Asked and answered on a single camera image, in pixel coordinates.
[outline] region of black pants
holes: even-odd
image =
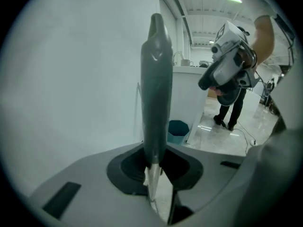
[[[235,126],[236,125],[237,120],[238,120],[238,118],[241,114],[245,94],[246,94],[246,89],[241,89],[241,92],[239,94],[238,99],[233,104],[232,115],[231,115],[231,118],[230,118],[229,123],[228,123],[229,126]],[[218,115],[218,118],[220,120],[223,120],[225,118],[225,116],[228,112],[228,109],[229,109],[229,106],[228,107],[221,106],[220,113]]]
[[[270,104],[271,100],[272,100],[271,96],[269,95],[264,103],[265,107],[267,107]]]

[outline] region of black rubber boot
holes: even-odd
[[[221,125],[221,123],[222,123],[222,119],[220,119],[218,115],[215,115],[214,121],[217,125]]]

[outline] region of black shoe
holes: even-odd
[[[233,128],[234,128],[234,125],[228,125],[228,127],[227,127],[227,129],[228,129],[229,131],[233,131]]]
[[[222,123],[222,119],[220,119],[218,115],[215,115],[214,121],[217,125],[221,125],[221,123]]]

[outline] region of glossy floor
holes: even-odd
[[[246,112],[244,109],[234,127],[234,131],[229,131],[223,126],[215,124],[213,117],[219,113],[220,105],[214,98],[207,98],[204,114],[198,125],[197,132],[191,144],[185,143],[185,147],[195,148],[204,151],[229,155],[246,155],[246,151],[251,147],[250,141],[253,139],[258,144],[264,143],[271,134],[277,121],[277,116],[272,115],[263,105],[258,105],[255,113]],[[227,124],[231,113],[228,112],[224,122]],[[152,207],[164,222],[167,222],[170,210],[172,185],[165,173],[159,179],[156,192],[156,202]]]

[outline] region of white wall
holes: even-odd
[[[81,157],[140,141],[141,45],[156,12],[159,0],[27,5],[0,58],[1,152],[23,194]]]
[[[267,83],[273,77],[277,76],[275,70],[272,70],[272,69],[270,69],[270,68],[268,68],[268,67],[266,67],[262,64],[257,67],[257,73],[263,79],[264,83]],[[263,88],[264,88],[263,83],[258,82],[257,85],[253,88],[253,92],[262,96]]]
[[[194,66],[199,66],[199,61],[213,61],[213,53],[210,50],[191,49],[190,60],[194,63]]]
[[[177,52],[177,25],[176,25],[176,19],[174,15],[171,13],[170,9],[164,2],[164,0],[160,1],[160,10],[161,15],[164,20],[164,24],[169,32],[169,36],[172,43],[173,52]]]

